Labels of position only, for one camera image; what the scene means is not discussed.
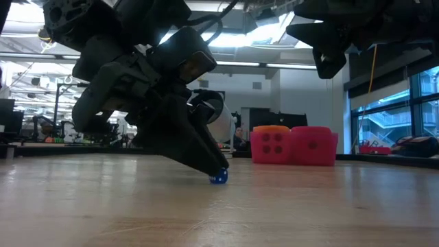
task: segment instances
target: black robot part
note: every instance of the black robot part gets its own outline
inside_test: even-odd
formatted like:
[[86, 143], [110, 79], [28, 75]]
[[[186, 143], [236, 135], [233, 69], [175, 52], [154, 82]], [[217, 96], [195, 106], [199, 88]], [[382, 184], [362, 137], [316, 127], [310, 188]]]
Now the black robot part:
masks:
[[[216, 67], [208, 43], [237, 2], [219, 16], [188, 20], [191, 11], [183, 0], [119, 0], [114, 8], [101, 0], [48, 1], [47, 32], [81, 52], [73, 76], [90, 82], [73, 107], [75, 129], [106, 132], [115, 110], [127, 112], [126, 121], [138, 128], [135, 145], [209, 176], [227, 168], [206, 126], [212, 110], [188, 105], [186, 84]], [[200, 30], [190, 27], [203, 22]], [[218, 31], [204, 42], [201, 33], [216, 23]], [[159, 45], [172, 25], [182, 28]], [[142, 54], [138, 44], [152, 48]]]
[[289, 35], [313, 47], [322, 79], [334, 77], [346, 64], [345, 52], [365, 51], [373, 44], [429, 43], [438, 55], [437, 0], [306, 0], [294, 13], [323, 21], [287, 28]]

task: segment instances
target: wooden surface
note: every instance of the wooden surface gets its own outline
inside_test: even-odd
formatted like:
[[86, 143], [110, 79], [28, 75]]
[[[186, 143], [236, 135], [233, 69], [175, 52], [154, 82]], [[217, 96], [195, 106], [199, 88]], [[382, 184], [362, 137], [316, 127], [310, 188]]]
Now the wooden surface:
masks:
[[230, 161], [225, 186], [166, 158], [0, 161], [0, 246], [439, 246], [439, 172]]

